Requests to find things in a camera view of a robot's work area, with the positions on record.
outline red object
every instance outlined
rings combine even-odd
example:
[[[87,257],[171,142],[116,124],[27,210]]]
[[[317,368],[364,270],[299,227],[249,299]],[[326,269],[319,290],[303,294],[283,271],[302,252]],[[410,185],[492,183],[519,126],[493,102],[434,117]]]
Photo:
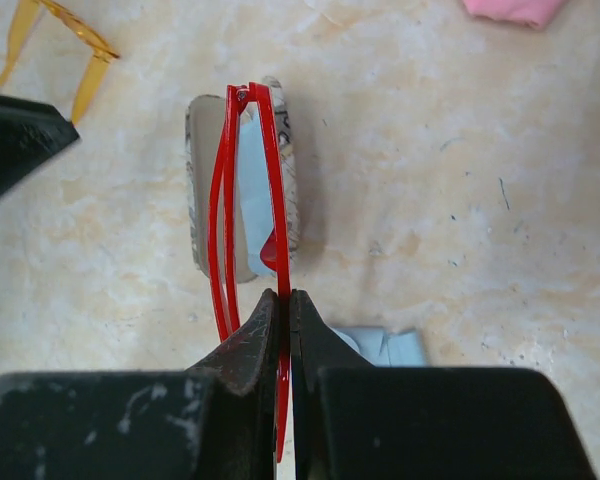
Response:
[[[216,324],[220,341],[224,342],[240,327],[238,295],[236,285],[235,259],[235,193],[236,158],[240,133],[240,114],[249,102],[256,102],[260,110],[260,126],[264,141],[264,152],[269,173],[271,200],[273,204],[273,232],[260,256],[263,262],[274,270],[278,277],[278,298],[280,300],[281,340],[278,361],[278,416],[277,451],[278,462],[282,460],[284,434],[287,426],[289,403],[289,299],[291,280],[289,278],[289,242],[287,238],[287,215],[284,208],[284,185],[280,168],[280,152],[276,135],[273,106],[269,87],[257,83],[249,86],[227,87],[227,111],[224,120],[216,164],[211,179],[209,198],[209,278],[211,296],[216,314]],[[220,275],[218,255],[218,207],[220,188],[224,188],[224,264],[225,287]]]

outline marble surface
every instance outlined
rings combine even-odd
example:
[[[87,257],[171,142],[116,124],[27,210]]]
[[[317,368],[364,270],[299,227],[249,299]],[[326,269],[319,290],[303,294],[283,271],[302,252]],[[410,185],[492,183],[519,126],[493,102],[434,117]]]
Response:
[[[184,111],[271,74],[296,136],[294,286],[333,325],[421,329],[433,364],[544,372],[600,474],[600,1],[543,33],[451,0],[63,4],[122,58],[82,142],[0,201],[0,373],[182,368],[216,345]],[[89,55],[44,15],[3,92],[68,116]],[[240,287],[243,315],[271,284]]]

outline black object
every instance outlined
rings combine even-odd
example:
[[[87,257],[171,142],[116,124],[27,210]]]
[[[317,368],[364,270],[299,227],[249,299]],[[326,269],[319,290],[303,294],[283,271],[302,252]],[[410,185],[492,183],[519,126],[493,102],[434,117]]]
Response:
[[[293,293],[296,478],[595,478],[562,398],[516,368],[376,368]],[[282,329],[267,290],[184,372],[0,377],[0,479],[271,479]]]
[[[0,95],[0,196],[78,138],[51,105]]]

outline red frame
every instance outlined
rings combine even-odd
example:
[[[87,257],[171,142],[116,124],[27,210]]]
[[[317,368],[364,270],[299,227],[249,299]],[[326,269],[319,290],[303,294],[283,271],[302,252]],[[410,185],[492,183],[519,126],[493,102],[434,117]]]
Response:
[[[265,159],[269,174],[271,200],[273,204],[273,232],[261,257],[269,259],[267,265],[275,270],[278,278],[278,297],[280,301],[280,359],[278,361],[278,411],[277,411],[277,452],[278,462],[282,460],[284,435],[287,425],[287,407],[289,400],[289,299],[291,280],[289,278],[289,242],[287,238],[287,215],[284,207],[284,184],[280,167],[280,153],[276,134],[273,105],[269,87],[257,83],[249,86],[227,87],[227,110],[224,128],[220,137],[216,164],[211,179],[209,199],[209,278],[211,296],[216,314],[216,324],[220,341],[224,342],[240,327],[238,313],[238,295],[236,286],[235,259],[235,178],[240,134],[240,114],[249,102],[256,102],[260,110],[260,126],[264,141]],[[224,262],[226,278],[226,296],[220,276],[218,255],[218,208],[220,189],[224,193]],[[270,259],[269,250],[275,244],[275,260]]]

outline pink cloth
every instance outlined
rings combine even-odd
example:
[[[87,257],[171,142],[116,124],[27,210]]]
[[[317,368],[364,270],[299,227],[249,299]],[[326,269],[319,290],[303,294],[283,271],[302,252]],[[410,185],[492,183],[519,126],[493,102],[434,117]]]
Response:
[[[566,2],[567,0],[464,0],[464,5],[473,16],[521,23],[542,30]]]

